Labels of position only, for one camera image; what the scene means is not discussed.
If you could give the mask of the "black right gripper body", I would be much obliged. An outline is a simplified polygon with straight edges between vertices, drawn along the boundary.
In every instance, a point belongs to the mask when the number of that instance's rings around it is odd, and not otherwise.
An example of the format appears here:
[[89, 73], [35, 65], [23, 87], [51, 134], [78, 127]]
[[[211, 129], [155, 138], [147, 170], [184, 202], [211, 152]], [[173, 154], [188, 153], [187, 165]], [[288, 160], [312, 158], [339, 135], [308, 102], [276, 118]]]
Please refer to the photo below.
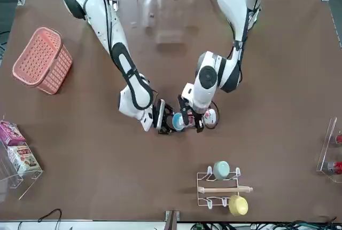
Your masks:
[[164, 115], [164, 105], [165, 101], [158, 101], [156, 105], [153, 105], [152, 115], [153, 115], [153, 127], [157, 130], [161, 127], [162, 123], [167, 123], [168, 118]]

